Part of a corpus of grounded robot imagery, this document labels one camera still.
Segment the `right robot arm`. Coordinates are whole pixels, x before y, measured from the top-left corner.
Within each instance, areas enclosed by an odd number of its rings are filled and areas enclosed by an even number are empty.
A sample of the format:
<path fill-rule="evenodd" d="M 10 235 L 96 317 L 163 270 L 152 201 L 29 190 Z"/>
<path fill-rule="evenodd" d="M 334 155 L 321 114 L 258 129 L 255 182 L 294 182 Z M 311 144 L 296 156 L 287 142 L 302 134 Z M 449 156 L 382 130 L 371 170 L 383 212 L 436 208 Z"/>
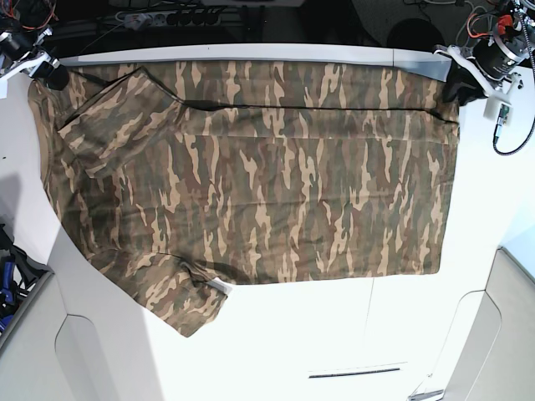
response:
<path fill-rule="evenodd" d="M 53 34 L 50 23 L 58 17 L 55 1 L 1 2 L 1 98 L 8 96 L 8 80 L 17 74 L 62 90 L 69 73 L 43 46 Z"/>

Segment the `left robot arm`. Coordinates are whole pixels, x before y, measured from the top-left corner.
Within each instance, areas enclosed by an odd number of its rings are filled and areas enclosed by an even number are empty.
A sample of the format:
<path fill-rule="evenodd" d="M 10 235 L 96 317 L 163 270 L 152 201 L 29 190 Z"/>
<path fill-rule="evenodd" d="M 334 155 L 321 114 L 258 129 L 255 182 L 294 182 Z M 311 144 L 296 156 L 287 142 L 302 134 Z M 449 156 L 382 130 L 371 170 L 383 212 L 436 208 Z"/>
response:
<path fill-rule="evenodd" d="M 533 61 L 533 1 L 499 1 L 489 13 L 473 13 L 466 21 L 471 46 L 436 45 L 434 53 L 451 60 L 442 90 L 442 101 L 465 105 L 476 99 L 492 99 L 510 104 L 512 91 L 522 87 L 513 70 L 522 62 Z"/>

